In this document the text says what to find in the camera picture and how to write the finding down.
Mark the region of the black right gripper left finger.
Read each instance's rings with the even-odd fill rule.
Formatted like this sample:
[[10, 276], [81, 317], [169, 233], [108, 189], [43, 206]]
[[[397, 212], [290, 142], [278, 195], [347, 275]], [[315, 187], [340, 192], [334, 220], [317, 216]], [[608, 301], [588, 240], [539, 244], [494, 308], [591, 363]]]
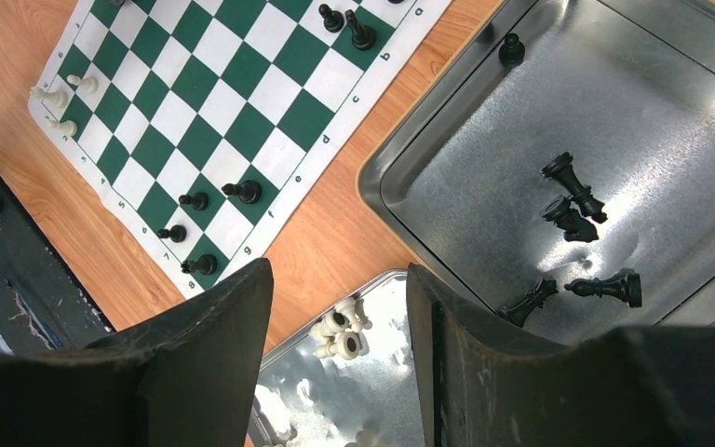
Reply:
[[0, 446], [241, 446], [273, 302], [255, 259], [77, 349], [0, 352]]

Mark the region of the black knight piece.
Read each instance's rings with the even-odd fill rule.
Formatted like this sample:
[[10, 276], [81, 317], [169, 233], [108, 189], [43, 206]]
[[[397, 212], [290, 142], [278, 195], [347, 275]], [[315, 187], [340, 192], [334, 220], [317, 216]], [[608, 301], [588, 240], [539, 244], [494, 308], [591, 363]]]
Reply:
[[344, 19], [351, 33], [352, 46], [360, 51], [373, 48], [376, 41], [376, 32], [374, 29], [370, 27], [370, 25], [361, 22], [352, 9], [347, 9], [344, 12]]

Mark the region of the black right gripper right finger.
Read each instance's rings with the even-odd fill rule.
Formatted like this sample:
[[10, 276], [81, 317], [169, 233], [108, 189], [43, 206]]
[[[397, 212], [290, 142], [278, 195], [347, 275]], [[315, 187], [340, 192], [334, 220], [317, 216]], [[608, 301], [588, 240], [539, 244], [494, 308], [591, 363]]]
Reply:
[[428, 446], [715, 446], [715, 327], [560, 345], [419, 264], [406, 303]]

